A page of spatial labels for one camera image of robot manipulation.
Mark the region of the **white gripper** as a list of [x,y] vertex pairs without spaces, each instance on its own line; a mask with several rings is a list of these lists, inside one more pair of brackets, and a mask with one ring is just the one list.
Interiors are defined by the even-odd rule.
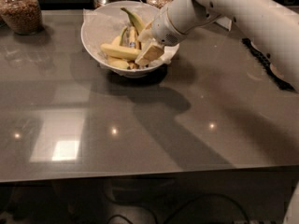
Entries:
[[164,54],[164,46],[175,46],[185,39],[187,35],[179,26],[179,15],[174,13],[174,9],[163,7],[137,37],[139,42],[145,43],[153,36],[162,44],[154,40],[148,41],[135,59],[135,63],[146,66]]

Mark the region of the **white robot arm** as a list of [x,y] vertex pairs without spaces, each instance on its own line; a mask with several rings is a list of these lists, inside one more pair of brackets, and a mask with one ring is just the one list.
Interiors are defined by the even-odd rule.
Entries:
[[[175,46],[196,27],[207,26],[219,17],[230,19],[249,39],[254,51],[263,55],[283,75],[282,80],[294,89],[299,87],[299,16],[289,8],[273,0],[173,0],[164,6],[150,22],[149,28],[140,38],[153,38],[157,42]],[[240,151],[246,159],[247,171],[280,173],[284,177],[298,176],[298,134],[292,125],[298,124],[298,105],[276,103],[265,105],[272,111],[284,111],[287,116],[271,122],[265,115],[249,109],[232,92],[241,92],[232,86],[218,83],[214,89],[223,111],[237,129],[248,136],[248,140],[261,150],[265,158],[272,158],[271,167],[258,167],[252,162],[252,153]]]

